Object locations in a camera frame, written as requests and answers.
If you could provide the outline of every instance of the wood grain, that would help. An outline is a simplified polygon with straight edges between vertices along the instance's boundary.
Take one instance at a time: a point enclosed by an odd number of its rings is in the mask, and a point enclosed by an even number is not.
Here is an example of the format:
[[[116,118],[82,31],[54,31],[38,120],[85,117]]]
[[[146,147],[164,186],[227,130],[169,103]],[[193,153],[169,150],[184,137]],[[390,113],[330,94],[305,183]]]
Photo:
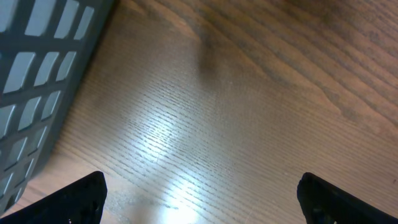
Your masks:
[[[313,172],[398,217],[398,2],[122,0],[49,164],[103,223],[305,223]]]

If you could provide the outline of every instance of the gray plastic basket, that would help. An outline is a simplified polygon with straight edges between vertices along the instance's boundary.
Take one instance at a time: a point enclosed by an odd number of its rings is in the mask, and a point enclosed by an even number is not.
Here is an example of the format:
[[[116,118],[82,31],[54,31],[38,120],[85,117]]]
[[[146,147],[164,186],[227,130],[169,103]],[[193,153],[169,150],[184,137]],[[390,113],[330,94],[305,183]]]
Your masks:
[[[112,3],[0,1],[0,215],[47,162]]]

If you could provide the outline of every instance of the rectangular hole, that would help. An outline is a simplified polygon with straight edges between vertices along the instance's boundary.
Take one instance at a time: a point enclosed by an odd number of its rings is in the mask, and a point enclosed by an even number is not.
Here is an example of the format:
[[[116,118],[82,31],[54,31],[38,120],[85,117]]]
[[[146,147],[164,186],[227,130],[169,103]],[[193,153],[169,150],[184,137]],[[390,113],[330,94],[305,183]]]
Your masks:
[[[72,26],[73,20],[75,19],[78,8],[79,2],[74,0],[67,1],[65,8],[63,8],[60,23],[55,31],[54,38],[64,39],[69,34],[69,30]]]
[[[58,97],[60,96],[60,92],[61,91],[55,91],[50,94],[44,105],[42,119],[48,118],[53,113]]]
[[[15,199],[15,202],[17,202],[22,197],[22,194],[24,193],[24,191],[25,191],[25,188],[22,188],[22,187],[18,190],[18,194],[17,194],[17,198]]]
[[[75,59],[76,52],[68,52],[63,58],[63,61],[60,65],[60,69],[57,73],[57,78],[55,81],[61,81],[66,79],[69,74],[70,67],[72,66],[73,59]]]
[[[16,185],[16,187],[26,180],[26,177],[29,175],[29,171],[32,169],[32,166],[33,166],[33,159],[30,162],[26,163],[24,167],[20,170],[19,177],[17,180],[18,184]]]
[[[9,198],[9,200],[7,202],[5,211],[9,210],[15,204],[15,202],[17,200],[17,195],[18,195],[18,192],[16,192],[15,194],[11,195],[11,197]]]
[[[24,151],[27,138],[20,139],[12,145],[10,154],[8,155],[5,170],[8,170],[13,165],[17,164],[21,159],[22,152]]]
[[[3,93],[17,91],[22,88],[27,72],[35,57],[34,52],[19,52],[12,63]]]
[[[77,31],[76,31],[76,34],[74,37],[75,40],[80,40],[81,38],[83,38],[85,36],[87,27],[90,24],[93,14],[94,14],[94,9],[92,7],[87,6],[85,8],[85,11],[83,12],[79,26],[77,28]]]
[[[0,198],[7,192],[7,188],[11,182],[12,174],[8,175],[7,177],[3,178],[0,181]]]
[[[44,127],[42,129],[36,131],[36,133],[33,136],[32,141],[27,146],[27,155],[28,156],[31,155],[32,153],[34,153],[40,147],[40,144],[44,141],[44,134],[45,134],[46,129],[47,129],[47,127]]]
[[[0,32],[4,32],[9,28],[17,5],[18,0],[0,1]]]
[[[54,6],[55,0],[36,0],[30,14],[25,35],[42,35],[49,24]]]
[[[41,99],[41,97],[39,96],[39,97],[30,99],[26,103],[25,109],[22,112],[21,120],[19,121],[18,130],[22,130],[32,124],[33,117],[34,117],[34,114],[35,114],[35,111],[36,111],[37,105],[39,104],[40,99]]]
[[[15,105],[0,108],[0,139],[7,134],[8,126],[14,109]]]
[[[45,83],[47,83],[54,62],[58,58],[58,56],[58,52],[49,52],[45,55],[39,71],[37,72],[34,86],[44,85]]]

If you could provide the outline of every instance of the wooden surface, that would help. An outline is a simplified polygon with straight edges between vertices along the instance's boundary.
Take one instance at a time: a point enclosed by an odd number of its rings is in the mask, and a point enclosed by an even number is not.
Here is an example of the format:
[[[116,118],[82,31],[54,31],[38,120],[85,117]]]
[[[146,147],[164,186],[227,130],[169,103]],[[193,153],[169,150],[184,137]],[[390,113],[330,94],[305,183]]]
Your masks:
[[[398,1],[122,0],[47,167],[103,223],[305,223],[313,172],[398,217]]]

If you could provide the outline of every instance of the black plastic part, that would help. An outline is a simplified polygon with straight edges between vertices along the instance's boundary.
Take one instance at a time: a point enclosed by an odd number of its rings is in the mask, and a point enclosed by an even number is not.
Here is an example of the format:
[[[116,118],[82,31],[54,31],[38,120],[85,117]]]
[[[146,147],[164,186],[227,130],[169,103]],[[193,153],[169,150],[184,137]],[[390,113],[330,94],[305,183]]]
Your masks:
[[[303,175],[297,198],[308,224],[398,224],[398,219],[311,173]]]
[[[96,171],[0,220],[0,224],[97,224],[107,194],[104,174]]]

